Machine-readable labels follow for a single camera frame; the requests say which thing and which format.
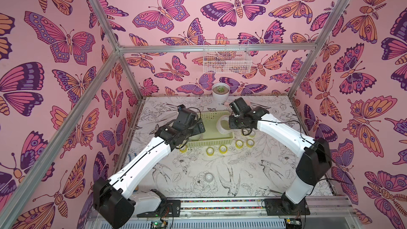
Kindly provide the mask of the large transparent tape roll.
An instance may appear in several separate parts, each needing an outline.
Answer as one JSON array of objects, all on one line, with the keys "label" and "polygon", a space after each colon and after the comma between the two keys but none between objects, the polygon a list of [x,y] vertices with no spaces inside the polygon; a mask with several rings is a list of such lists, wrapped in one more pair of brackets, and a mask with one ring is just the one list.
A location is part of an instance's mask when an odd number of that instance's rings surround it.
[{"label": "large transparent tape roll", "polygon": [[192,142],[197,142],[197,141],[200,141],[202,139],[202,136],[203,136],[203,134],[199,134],[199,135],[192,136],[189,139]]},{"label": "large transparent tape roll", "polygon": [[229,116],[227,115],[221,116],[217,121],[216,128],[222,135],[227,135],[231,133],[233,130],[230,128],[229,125]]}]

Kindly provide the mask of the pale green storage basket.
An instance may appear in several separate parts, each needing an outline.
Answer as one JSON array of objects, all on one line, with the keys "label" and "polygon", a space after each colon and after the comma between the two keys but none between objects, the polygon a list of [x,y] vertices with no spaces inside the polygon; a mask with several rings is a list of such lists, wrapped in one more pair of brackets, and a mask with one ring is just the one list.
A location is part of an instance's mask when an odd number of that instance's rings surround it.
[{"label": "pale green storage basket", "polygon": [[216,128],[217,121],[223,115],[230,116],[228,111],[207,111],[202,113],[203,125],[205,132],[202,139],[197,142],[189,140],[187,147],[205,147],[229,145],[234,140],[234,132],[222,135]]}]

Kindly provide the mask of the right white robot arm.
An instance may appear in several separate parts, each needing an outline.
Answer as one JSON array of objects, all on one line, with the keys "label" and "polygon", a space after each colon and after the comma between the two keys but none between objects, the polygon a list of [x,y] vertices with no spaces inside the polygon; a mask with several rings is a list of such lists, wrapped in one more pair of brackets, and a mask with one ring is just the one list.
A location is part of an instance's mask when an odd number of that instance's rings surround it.
[{"label": "right white robot arm", "polygon": [[291,186],[283,193],[282,202],[298,205],[325,176],[332,167],[329,143],[323,138],[314,139],[278,120],[263,107],[252,109],[243,98],[229,104],[232,115],[229,127],[240,130],[259,130],[276,139],[289,148],[300,161],[296,168],[296,177]]}]

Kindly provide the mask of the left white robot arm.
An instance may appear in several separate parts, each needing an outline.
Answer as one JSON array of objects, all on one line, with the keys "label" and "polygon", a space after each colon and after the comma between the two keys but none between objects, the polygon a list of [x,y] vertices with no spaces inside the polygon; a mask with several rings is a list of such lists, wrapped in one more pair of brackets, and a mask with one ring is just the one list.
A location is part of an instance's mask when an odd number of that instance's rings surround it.
[{"label": "left white robot arm", "polygon": [[173,150],[189,138],[205,132],[198,108],[178,106],[177,118],[159,127],[146,147],[126,166],[108,179],[99,178],[93,186],[93,207],[114,229],[123,227],[140,201],[130,196],[144,177]]}]

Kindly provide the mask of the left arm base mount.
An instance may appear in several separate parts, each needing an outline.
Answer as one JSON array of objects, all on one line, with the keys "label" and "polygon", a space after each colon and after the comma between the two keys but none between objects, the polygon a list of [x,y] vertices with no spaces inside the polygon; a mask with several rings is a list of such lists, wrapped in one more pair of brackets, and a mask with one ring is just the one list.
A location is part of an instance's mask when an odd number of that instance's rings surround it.
[{"label": "left arm base mount", "polygon": [[152,212],[137,214],[138,218],[170,218],[179,217],[181,212],[181,200],[166,200],[159,204],[158,208]]}]

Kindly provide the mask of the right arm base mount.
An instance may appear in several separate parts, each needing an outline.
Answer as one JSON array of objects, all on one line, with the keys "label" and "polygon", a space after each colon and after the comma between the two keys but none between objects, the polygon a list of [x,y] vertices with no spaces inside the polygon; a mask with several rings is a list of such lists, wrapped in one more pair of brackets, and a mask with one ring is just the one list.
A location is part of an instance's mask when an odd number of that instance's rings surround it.
[{"label": "right arm base mount", "polygon": [[288,199],[282,198],[267,198],[263,201],[264,208],[268,216],[297,216],[310,215],[305,199],[299,204],[292,204]]}]

